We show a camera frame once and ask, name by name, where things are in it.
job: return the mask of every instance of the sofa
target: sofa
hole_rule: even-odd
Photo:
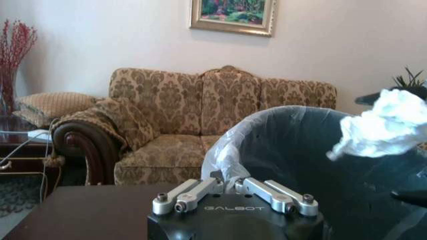
[[[208,149],[245,116],[283,105],[335,109],[336,96],[329,83],[232,66],[201,74],[120,68],[103,102],[52,126],[55,150],[85,156],[87,184],[180,183],[200,178]]]

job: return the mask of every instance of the table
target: table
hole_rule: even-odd
[[[147,239],[147,215],[172,184],[61,186],[4,239]]]
[[[27,132],[37,129],[35,125],[17,116],[0,116],[0,130],[13,132]],[[3,159],[13,149],[28,140],[25,134],[0,133],[0,158]],[[5,175],[43,175],[47,143],[44,141],[31,141],[9,158],[12,167],[0,170],[0,177]],[[52,145],[48,145],[48,153],[52,152]],[[60,167],[45,168],[45,194],[49,194],[61,177]]]

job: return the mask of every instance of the framed painting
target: framed painting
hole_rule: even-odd
[[[191,0],[189,27],[272,36],[277,0]]]

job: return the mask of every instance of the white wall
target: white wall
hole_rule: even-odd
[[[272,38],[188,29],[189,0],[0,0],[0,21],[21,19],[39,41],[20,67],[17,94],[108,94],[112,71],[200,73],[223,65],[263,77],[337,87],[337,109],[356,96],[427,70],[426,0],[277,0]]]

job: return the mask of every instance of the black trash can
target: black trash can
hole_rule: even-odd
[[[426,152],[331,161],[325,153],[340,140],[345,116],[304,106],[252,114],[207,152],[201,178],[221,170],[229,186],[251,175],[312,194],[333,240],[427,239],[427,208],[390,196],[392,190],[427,189]]]

